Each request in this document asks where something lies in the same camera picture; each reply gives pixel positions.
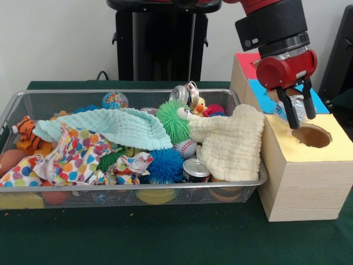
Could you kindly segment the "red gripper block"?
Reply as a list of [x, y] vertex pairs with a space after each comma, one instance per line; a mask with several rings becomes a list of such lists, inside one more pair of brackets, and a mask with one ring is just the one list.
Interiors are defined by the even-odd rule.
[[303, 103], [308, 119], [316, 117], [316, 111], [311, 96], [311, 75], [318, 64], [317, 55], [313, 50], [305, 51], [294, 57], [279, 59], [274, 56], [262, 59], [256, 75], [259, 83], [268, 91], [276, 90], [279, 100], [283, 103], [287, 120], [291, 129], [299, 128], [297, 112], [290, 97], [286, 94], [287, 88], [303, 84]]

